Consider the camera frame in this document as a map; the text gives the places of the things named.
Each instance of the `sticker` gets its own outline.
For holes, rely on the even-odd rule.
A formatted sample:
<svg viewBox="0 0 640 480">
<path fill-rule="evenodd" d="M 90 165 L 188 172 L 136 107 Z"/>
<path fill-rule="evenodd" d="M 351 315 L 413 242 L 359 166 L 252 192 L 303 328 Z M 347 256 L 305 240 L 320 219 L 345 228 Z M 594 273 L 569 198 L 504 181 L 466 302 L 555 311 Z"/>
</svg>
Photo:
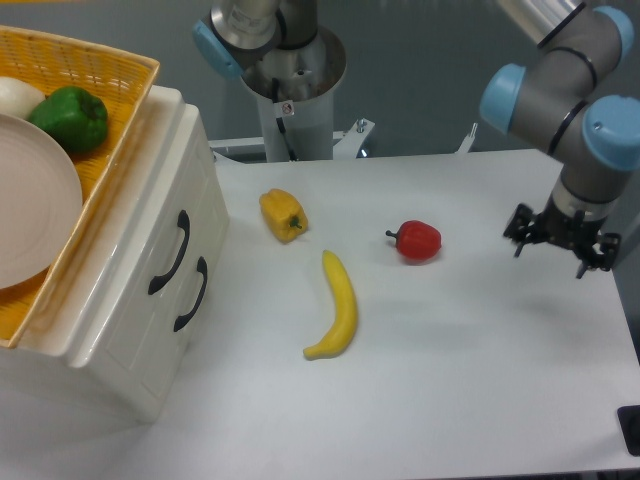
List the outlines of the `sticker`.
<svg viewBox="0 0 640 480">
<path fill-rule="evenodd" d="M 273 104 L 273 109 L 276 114 L 276 118 L 291 117 L 295 115 L 296 111 L 293 106 L 293 101 L 285 100 Z"/>
<path fill-rule="evenodd" d="M 270 17 L 251 18 L 236 5 L 233 6 L 231 14 L 229 15 L 229 25 L 252 35 L 258 35 L 264 32 L 270 22 Z"/>
</svg>

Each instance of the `onion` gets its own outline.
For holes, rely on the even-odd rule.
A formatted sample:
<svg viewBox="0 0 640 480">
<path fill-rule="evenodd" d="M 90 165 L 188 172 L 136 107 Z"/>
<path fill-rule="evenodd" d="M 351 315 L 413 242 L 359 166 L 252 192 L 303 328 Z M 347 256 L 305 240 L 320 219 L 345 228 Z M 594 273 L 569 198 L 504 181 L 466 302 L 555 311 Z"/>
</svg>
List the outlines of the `onion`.
<svg viewBox="0 0 640 480">
<path fill-rule="evenodd" d="M 44 99 L 44 93 L 22 80 L 0 77 L 0 113 L 26 120 Z"/>
</svg>

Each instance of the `black object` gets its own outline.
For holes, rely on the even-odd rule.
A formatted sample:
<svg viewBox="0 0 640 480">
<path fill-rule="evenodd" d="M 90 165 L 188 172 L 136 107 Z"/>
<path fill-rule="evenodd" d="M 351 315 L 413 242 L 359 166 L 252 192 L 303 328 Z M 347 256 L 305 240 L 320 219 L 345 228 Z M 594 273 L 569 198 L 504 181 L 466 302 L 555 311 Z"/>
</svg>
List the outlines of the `black object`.
<svg viewBox="0 0 640 480">
<path fill-rule="evenodd" d="M 274 78 L 271 80 L 271 101 L 275 104 L 278 103 L 278 90 L 280 89 L 280 80 Z M 298 155 L 293 150 L 291 143 L 289 143 L 289 139 L 287 138 L 287 129 L 284 126 L 284 120 L 282 117 L 276 117 L 276 123 L 278 124 L 278 131 L 282 135 L 282 141 L 284 142 L 285 147 L 287 148 L 287 152 L 289 153 L 289 160 L 292 162 L 298 161 Z"/>
<path fill-rule="evenodd" d="M 609 271 L 620 249 L 621 237 L 617 233 L 600 234 L 604 219 L 586 222 L 584 212 L 578 210 L 568 217 L 549 201 L 544 211 L 534 214 L 527 205 L 520 204 L 504 231 L 504 236 L 517 244 L 515 256 L 519 257 L 527 244 L 550 243 L 571 250 L 582 261 L 577 278 L 587 270 Z M 594 248 L 599 244 L 599 251 Z"/>
<path fill-rule="evenodd" d="M 618 420 L 627 450 L 634 457 L 640 457 L 640 405 L 620 407 Z"/>
<path fill-rule="evenodd" d="M 149 282 L 149 295 L 153 295 L 154 293 L 161 290 L 162 287 L 164 287 L 167 283 L 169 283 L 169 280 L 171 280 L 178 271 L 178 267 L 182 263 L 184 254 L 187 252 L 191 222 L 189 221 L 189 215 L 185 210 L 181 210 L 180 214 L 178 215 L 178 228 L 184 230 L 184 239 L 182 240 L 182 245 L 180 245 L 180 250 L 178 250 L 178 255 L 173 262 L 173 266 L 167 273 L 165 273 L 164 275 L 156 275 L 151 279 L 151 282 Z"/>
<path fill-rule="evenodd" d="M 185 315 L 180 315 L 176 318 L 175 323 L 173 324 L 173 331 L 178 332 L 187 326 L 187 323 L 193 318 L 193 316 L 198 311 L 200 304 L 202 303 L 202 299 L 204 298 L 204 292 L 207 289 L 207 277 L 208 277 L 208 268 L 207 262 L 204 257 L 200 257 L 198 259 L 198 265 L 196 270 L 202 274 L 202 286 L 200 287 L 200 292 L 198 292 L 198 298 L 196 298 L 196 303 L 191 309 L 191 311 Z"/>
<path fill-rule="evenodd" d="M 549 35 L 547 35 L 542 39 L 542 41 L 538 44 L 538 48 L 539 49 L 544 48 L 545 45 L 549 43 L 553 39 L 553 37 L 555 37 L 558 33 L 560 33 L 564 29 L 564 27 L 566 27 L 569 24 L 571 20 L 573 20 L 582 10 L 584 10 L 585 7 L 586 7 L 586 4 L 584 2 L 581 2 L 580 5 L 578 5 L 576 9 L 567 16 L 567 18 L 565 18 L 561 23 L 559 23 L 556 26 L 556 28 L 554 28 L 551 31 L 551 33 L 549 33 Z"/>
</svg>

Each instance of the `yellow bell pepper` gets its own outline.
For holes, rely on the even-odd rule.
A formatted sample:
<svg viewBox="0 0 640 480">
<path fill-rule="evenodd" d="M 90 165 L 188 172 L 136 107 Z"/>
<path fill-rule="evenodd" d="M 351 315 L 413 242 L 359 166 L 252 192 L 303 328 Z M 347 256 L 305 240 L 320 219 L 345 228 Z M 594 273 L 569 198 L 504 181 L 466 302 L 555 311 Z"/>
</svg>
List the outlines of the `yellow bell pepper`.
<svg viewBox="0 0 640 480">
<path fill-rule="evenodd" d="M 271 232 L 283 243 L 303 234 L 309 226 L 302 205 L 284 190 L 273 188 L 261 195 L 260 209 Z"/>
</svg>

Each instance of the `banana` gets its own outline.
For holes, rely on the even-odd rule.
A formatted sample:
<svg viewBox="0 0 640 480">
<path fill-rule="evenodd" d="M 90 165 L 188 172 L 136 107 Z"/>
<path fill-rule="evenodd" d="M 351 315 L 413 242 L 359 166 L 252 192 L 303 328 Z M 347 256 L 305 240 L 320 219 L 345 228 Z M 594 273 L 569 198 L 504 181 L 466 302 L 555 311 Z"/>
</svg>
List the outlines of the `banana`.
<svg viewBox="0 0 640 480">
<path fill-rule="evenodd" d="M 337 357 L 349 346 L 358 327 L 356 295 L 344 265 L 335 253 L 325 250 L 322 266 L 335 300 L 336 316 L 322 340 L 303 350 L 307 360 Z"/>
</svg>

